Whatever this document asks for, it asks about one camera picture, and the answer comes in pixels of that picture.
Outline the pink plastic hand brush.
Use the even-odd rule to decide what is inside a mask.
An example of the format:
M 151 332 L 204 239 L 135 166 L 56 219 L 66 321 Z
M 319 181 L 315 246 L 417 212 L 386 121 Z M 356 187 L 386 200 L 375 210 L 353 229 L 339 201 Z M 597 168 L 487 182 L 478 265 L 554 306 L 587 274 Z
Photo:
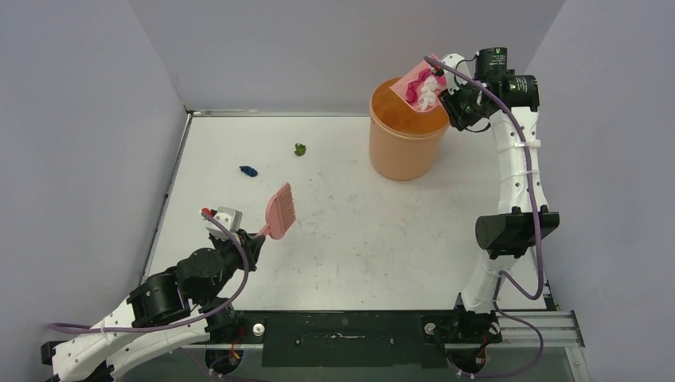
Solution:
M 296 221 L 291 185 L 287 182 L 270 198 L 265 211 L 265 225 L 258 236 L 281 240 Z

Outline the pink plastic dustpan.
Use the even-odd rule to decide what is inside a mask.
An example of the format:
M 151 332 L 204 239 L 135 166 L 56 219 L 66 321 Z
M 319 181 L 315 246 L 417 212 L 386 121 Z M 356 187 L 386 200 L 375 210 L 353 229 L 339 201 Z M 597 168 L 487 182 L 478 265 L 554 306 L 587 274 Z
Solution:
M 438 96 L 447 89 L 444 72 L 422 60 L 389 87 L 413 111 L 427 113 L 438 107 Z

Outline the magenta paper scrap strip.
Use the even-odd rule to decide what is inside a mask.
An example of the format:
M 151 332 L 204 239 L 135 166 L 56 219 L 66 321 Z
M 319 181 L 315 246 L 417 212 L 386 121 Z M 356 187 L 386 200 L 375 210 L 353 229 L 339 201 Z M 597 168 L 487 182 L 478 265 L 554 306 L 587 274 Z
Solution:
M 419 88 L 430 75 L 431 70 L 427 68 L 417 72 L 417 74 L 408 82 L 405 92 L 405 100 L 408 104 L 414 104 L 418 101 L 420 93 Z

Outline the blue paper scrap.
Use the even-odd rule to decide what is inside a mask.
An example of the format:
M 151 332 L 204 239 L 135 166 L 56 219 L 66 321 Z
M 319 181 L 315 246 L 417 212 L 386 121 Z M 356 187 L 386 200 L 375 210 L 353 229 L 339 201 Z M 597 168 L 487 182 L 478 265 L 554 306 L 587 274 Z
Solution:
M 240 166 L 239 169 L 242 173 L 246 174 L 249 177 L 257 177 L 259 175 L 257 169 L 251 166 Z

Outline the orange plastic bucket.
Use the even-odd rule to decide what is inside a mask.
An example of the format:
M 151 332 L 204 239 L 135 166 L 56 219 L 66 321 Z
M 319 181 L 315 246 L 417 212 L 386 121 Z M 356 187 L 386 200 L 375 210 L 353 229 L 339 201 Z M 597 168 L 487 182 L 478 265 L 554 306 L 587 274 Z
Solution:
M 413 111 L 390 89 L 398 80 L 386 80 L 371 96 L 369 157 L 381 175 L 409 181 L 431 168 L 450 120 L 442 107 Z

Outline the green paper scrap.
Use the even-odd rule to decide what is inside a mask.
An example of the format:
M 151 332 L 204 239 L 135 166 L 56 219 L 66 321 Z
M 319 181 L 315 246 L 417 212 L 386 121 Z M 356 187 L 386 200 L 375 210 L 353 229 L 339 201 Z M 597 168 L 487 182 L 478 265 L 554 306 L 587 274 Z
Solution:
M 306 145 L 300 142 L 295 143 L 294 154 L 298 157 L 302 157 L 306 154 Z

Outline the white paper scrap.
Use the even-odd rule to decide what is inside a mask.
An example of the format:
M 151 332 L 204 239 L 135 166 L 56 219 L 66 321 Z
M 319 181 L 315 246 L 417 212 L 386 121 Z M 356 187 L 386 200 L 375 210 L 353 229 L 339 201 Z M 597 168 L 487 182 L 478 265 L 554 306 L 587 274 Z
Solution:
M 427 112 L 436 108 L 438 94 L 445 89 L 445 85 L 436 76 L 429 76 L 419 88 L 417 108 L 420 112 Z

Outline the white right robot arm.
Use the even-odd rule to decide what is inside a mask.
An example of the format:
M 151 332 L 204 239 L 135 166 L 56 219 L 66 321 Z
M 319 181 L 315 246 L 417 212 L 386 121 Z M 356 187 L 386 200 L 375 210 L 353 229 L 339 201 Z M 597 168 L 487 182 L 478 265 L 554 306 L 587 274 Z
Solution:
M 438 99 L 452 127 L 492 133 L 499 165 L 497 212 L 475 223 L 484 254 L 460 294 L 465 310 L 450 319 L 452 335 L 470 341 L 482 330 L 477 314 L 494 311 L 506 283 L 530 300 L 543 294 L 542 241 L 557 229 L 560 215 L 549 208 L 540 179 L 536 77 L 509 68 L 505 47 L 481 49 L 471 58 L 450 53 L 435 70 L 447 82 Z

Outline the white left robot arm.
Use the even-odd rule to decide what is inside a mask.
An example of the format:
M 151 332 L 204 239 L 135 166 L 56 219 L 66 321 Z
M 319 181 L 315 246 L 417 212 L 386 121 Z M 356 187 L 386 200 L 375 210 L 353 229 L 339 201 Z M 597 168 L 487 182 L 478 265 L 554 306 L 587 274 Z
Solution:
M 191 344 L 225 343 L 244 331 L 219 293 L 238 270 L 256 269 L 264 236 L 238 230 L 232 239 L 209 236 L 175 266 L 150 276 L 117 308 L 68 341 L 47 341 L 41 361 L 51 381 L 114 381 L 132 368 Z

